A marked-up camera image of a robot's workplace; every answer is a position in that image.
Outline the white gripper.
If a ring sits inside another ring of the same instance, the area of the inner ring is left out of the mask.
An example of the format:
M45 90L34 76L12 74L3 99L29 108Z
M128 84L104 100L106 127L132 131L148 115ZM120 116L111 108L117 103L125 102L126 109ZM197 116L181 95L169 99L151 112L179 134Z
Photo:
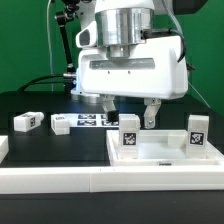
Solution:
M145 98L144 126L152 129L161 107L160 99L181 98L188 90L186 61L178 62L180 52L179 36L153 38L133 45L129 58L107 59L103 48L82 50L79 84L84 92L101 95L109 122L118 121L112 95Z

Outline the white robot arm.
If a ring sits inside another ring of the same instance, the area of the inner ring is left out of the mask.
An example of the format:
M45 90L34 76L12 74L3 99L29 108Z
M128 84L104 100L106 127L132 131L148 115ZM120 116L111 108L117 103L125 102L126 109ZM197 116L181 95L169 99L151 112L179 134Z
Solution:
M157 29L153 17L194 14L208 0L88 0L80 3L82 30L78 85L100 96L107 119L116 121L116 96L142 98L144 126L155 126L163 99L188 90L186 42L180 26Z

